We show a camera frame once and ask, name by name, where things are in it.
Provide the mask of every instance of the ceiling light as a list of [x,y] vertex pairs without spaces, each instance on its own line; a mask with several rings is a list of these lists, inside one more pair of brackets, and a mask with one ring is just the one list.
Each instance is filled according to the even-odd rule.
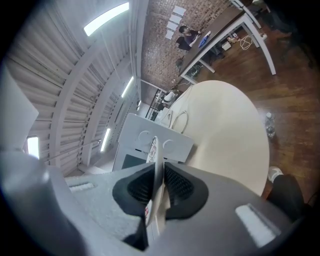
[[98,28],[100,28],[103,24],[110,21],[112,18],[117,15],[129,10],[129,2],[121,4],[107,12],[101,14],[99,17],[95,18],[88,25],[84,27],[84,31],[87,36],[90,36],[93,32],[95,32]]
[[105,151],[106,142],[107,142],[107,138],[108,138],[109,133],[110,133],[110,128],[106,129],[106,132],[105,132],[105,135],[104,135],[104,138],[103,138],[103,142],[102,142],[102,146],[101,146],[100,152]]
[[39,159],[39,139],[38,137],[30,137],[26,140],[28,154]]
[[121,95],[122,98],[125,96],[128,88],[129,88],[129,86],[130,86],[130,84],[132,83],[133,80],[134,80],[134,77],[131,77],[131,78],[130,78],[130,81],[128,82],[128,84],[127,84],[126,87],[124,88],[124,91],[123,91],[123,93],[122,93],[122,95]]

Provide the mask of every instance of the white desk leg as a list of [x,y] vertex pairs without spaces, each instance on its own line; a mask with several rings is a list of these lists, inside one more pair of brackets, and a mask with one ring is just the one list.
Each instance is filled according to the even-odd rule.
[[246,26],[246,24],[242,23],[242,27],[245,30],[245,32],[251,37],[252,42],[254,43],[255,47],[260,47],[260,45],[258,44],[256,38],[252,35],[252,33],[250,32],[249,28]]
[[245,23],[245,25],[248,27],[248,29],[251,31],[251,34],[255,37],[255,39],[257,40],[258,44],[260,45],[264,56],[266,58],[266,61],[269,64],[270,70],[271,70],[271,74],[275,75],[276,74],[276,69],[275,69],[275,65],[274,62],[272,61],[272,58],[270,56],[269,50],[265,44],[265,42],[263,41],[262,37],[260,36],[259,31],[256,29],[256,27],[250,22],[250,20],[244,15],[243,17],[243,21]]
[[242,9],[245,11],[246,14],[249,15],[250,19],[253,20],[253,22],[256,24],[256,26],[258,27],[258,29],[261,29],[261,25],[259,24],[259,22],[257,21],[257,19],[255,18],[255,16],[252,14],[251,11],[248,10],[248,8],[244,5],[242,7]]
[[212,73],[215,73],[216,71],[209,65],[207,64],[205,61],[203,61],[202,59],[199,59],[199,62],[202,63],[208,70],[210,70]]
[[190,76],[187,76],[186,74],[181,75],[185,80],[188,80],[191,84],[196,85],[197,81],[193,80]]

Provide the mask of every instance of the blue object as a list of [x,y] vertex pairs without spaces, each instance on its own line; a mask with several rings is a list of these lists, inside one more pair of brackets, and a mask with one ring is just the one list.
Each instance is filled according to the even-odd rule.
[[202,38],[201,42],[199,43],[198,48],[200,48],[201,46],[203,46],[203,45],[205,44],[205,42],[207,41],[208,37],[209,37],[209,36],[206,35],[204,38]]

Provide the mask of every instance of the brick wall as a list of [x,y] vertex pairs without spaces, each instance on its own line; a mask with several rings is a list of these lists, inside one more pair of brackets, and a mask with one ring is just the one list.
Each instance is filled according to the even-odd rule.
[[[149,0],[144,27],[141,76],[144,80],[168,90],[178,78],[176,60],[187,52],[176,47],[181,25],[205,29],[228,6],[229,0]],[[172,39],[165,38],[167,24],[175,6],[186,9]]]

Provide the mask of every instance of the table top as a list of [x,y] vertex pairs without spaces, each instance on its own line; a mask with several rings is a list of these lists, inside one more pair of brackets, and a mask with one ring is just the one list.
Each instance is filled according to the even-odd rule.
[[[172,105],[172,123],[188,113],[183,135],[194,140],[186,165],[236,180],[261,195],[269,169],[265,126],[249,98],[233,85],[204,81]],[[181,132],[187,115],[173,129]]]
[[[191,62],[210,44],[219,34],[224,31],[228,26],[240,18],[245,12],[239,10],[233,6],[225,9],[209,26],[202,32],[201,36],[198,38],[196,43],[191,47],[190,51],[184,56],[183,64],[179,71],[179,76],[186,70]],[[211,35],[207,41],[199,48],[199,43],[202,38],[211,31]]]

